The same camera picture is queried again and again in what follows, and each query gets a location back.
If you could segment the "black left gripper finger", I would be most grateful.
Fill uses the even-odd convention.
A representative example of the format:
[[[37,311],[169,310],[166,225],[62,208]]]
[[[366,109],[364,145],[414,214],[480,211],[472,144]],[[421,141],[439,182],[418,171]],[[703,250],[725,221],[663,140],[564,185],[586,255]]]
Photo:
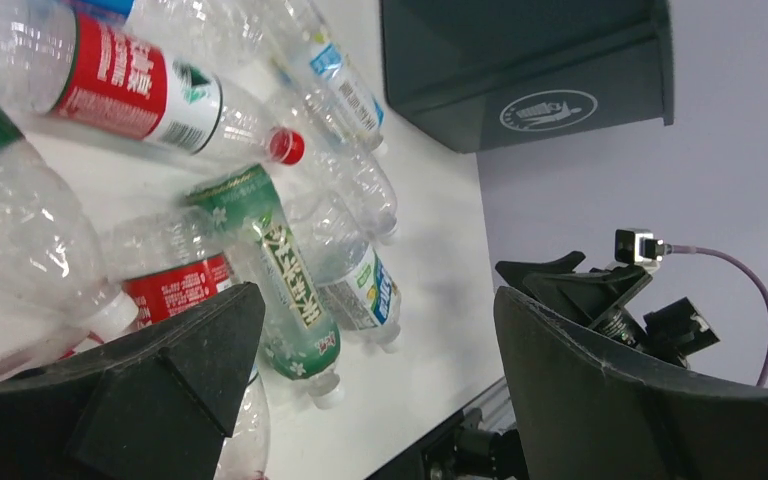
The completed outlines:
[[[210,479],[265,316],[253,283],[0,381],[0,479]]]

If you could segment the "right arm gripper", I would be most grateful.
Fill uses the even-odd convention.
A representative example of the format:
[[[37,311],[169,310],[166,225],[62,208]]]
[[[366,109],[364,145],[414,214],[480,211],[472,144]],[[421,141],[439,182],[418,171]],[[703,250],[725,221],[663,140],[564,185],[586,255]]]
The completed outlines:
[[[495,264],[512,287],[493,317],[530,477],[768,479],[768,388],[686,370],[720,341],[696,306],[681,298],[641,327],[626,305],[652,276],[577,272],[584,260]]]

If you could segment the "short bottle red label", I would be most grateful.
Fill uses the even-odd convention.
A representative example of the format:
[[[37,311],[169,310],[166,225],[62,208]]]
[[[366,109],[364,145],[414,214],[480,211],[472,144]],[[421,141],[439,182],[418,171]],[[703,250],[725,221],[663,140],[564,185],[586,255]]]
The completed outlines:
[[[118,223],[101,236],[110,276],[139,308],[145,328],[181,313],[237,284],[214,230],[200,207],[177,208]],[[264,479],[270,447],[270,413],[256,367],[224,441],[216,479]]]

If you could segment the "green label tea bottle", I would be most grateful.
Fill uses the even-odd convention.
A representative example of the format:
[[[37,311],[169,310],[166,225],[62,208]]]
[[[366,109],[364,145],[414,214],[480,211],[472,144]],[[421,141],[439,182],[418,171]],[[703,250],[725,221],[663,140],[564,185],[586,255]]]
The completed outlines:
[[[265,360],[316,407],[335,407],[344,398],[336,371],[340,332],[268,172],[252,164],[196,185],[185,200],[209,214],[234,272],[258,285],[266,305]]]

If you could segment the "clear bottle dark green label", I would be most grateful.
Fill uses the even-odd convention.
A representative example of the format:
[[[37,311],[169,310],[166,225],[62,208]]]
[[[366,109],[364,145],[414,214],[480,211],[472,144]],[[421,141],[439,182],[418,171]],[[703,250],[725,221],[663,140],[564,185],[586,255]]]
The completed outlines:
[[[0,380],[133,333],[75,193],[0,108]]]

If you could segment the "clear bottle blue white label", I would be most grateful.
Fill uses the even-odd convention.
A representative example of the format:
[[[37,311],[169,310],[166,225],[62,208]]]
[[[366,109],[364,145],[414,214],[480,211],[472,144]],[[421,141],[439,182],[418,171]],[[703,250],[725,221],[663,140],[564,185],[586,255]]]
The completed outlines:
[[[317,292],[340,328],[354,342],[398,352],[401,292],[343,200],[321,190],[287,201],[284,210]]]

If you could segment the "clear bottle red label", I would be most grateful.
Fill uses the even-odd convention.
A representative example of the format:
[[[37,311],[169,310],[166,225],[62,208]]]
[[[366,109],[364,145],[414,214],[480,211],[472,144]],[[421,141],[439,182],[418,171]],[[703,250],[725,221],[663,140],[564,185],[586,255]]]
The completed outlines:
[[[0,106],[227,163],[306,151],[243,87],[56,1],[0,1]]]

